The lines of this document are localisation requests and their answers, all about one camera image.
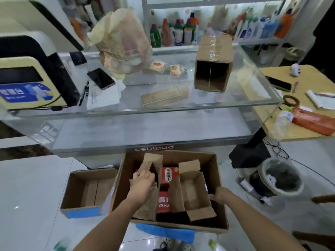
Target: red package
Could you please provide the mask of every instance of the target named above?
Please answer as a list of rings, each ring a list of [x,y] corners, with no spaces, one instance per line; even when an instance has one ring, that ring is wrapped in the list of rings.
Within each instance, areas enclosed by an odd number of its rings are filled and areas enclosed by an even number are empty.
[[[158,198],[157,213],[170,212],[169,192],[161,191]]]
[[[172,179],[177,177],[178,174],[179,168],[177,166],[163,167],[161,184],[168,184]]]
[[[335,132],[335,119],[327,115],[309,112],[300,108],[292,110],[294,118],[292,123],[321,135],[331,136]]]

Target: forearm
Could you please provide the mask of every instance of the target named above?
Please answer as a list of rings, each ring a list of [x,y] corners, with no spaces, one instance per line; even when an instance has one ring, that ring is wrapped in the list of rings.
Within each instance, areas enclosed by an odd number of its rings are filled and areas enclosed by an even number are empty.
[[[287,232],[244,202],[240,197],[233,193],[227,196],[227,206],[232,210],[257,251],[305,250]]]
[[[137,207],[127,199],[93,228],[73,251],[118,251]]]

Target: blue sticker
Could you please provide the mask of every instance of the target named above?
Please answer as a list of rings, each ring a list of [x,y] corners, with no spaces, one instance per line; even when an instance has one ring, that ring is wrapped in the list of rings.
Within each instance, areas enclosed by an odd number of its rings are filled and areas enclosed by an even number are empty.
[[[0,96],[8,103],[48,101],[54,97],[51,89],[40,83],[3,84]]]

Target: coolpad logo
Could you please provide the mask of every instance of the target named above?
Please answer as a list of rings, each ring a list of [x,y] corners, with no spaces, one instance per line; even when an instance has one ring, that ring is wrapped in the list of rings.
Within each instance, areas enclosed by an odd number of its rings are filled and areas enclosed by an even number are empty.
[[[167,149],[173,149],[173,145],[171,146],[163,146],[163,147],[149,147],[149,148],[140,148],[135,149],[135,151],[159,151],[159,150],[167,150]]]

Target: customer display screen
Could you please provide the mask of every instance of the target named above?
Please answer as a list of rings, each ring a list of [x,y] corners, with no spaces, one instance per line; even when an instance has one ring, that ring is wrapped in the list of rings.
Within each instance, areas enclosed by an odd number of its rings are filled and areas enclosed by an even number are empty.
[[[43,79],[34,67],[0,69],[0,84],[18,84],[42,81]]]

